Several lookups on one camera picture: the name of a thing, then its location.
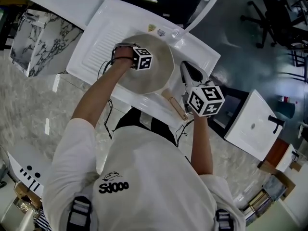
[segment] pan handle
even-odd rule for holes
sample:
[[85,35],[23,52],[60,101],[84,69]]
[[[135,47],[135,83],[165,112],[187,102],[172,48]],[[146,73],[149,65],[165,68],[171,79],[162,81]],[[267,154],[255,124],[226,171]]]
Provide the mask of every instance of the pan handle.
[[173,106],[173,108],[178,112],[178,114],[180,115],[180,117],[186,121],[188,119],[188,116],[186,115],[185,111],[183,110],[183,108],[180,106],[180,104],[178,103],[178,101],[172,96],[172,93],[170,92],[169,89],[165,89],[162,92],[162,96],[167,99],[169,101],[169,103],[171,103],[171,105]]

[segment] black strap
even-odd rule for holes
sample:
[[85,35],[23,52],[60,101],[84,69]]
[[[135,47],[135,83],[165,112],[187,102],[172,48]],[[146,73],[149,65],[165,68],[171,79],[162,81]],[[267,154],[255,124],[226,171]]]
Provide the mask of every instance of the black strap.
[[217,210],[216,220],[219,223],[219,231],[234,231],[234,222],[228,211],[224,209]]
[[67,231],[90,231],[91,201],[84,196],[74,199],[68,216]]

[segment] hand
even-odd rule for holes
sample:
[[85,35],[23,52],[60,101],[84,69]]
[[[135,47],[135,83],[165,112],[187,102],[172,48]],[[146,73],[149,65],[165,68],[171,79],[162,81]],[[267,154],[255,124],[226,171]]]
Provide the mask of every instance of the hand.
[[[116,57],[133,57],[133,49],[129,46],[120,46],[115,50],[115,58]],[[125,66],[130,67],[133,64],[133,61],[131,59],[126,59],[126,58],[122,58],[122,59],[117,59],[115,60],[115,62],[119,62]]]

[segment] frying pan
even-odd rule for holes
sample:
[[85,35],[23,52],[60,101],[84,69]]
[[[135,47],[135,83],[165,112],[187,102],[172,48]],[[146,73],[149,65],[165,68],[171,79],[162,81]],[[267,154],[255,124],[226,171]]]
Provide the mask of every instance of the frying pan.
[[174,71],[174,60],[170,47],[162,40],[149,35],[140,34],[129,37],[123,42],[136,43],[146,48],[153,55],[151,68],[148,70],[128,70],[119,84],[136,94],[157,93],[167,99],[183,120],[188,117],[177,100],[173,97],[168,80]]

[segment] white faucet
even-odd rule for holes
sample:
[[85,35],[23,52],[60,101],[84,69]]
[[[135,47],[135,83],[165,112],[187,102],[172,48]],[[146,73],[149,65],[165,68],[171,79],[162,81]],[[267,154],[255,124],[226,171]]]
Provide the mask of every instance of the white faucet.
[[188,33],[190,30],[192,30],[196,25],[199,24],[200,21],[207,15],[207,13],[211,10],[211,8],[214,6],[217,0],[204,0],[207,3],[207,5],[203,8],[203,10],[200,12],[200,14],[197,16],[196,19],[185,29],[185,30],[178,30],[174,29],[172,31],[172,37],[176,40],[180,40],[186,33]]

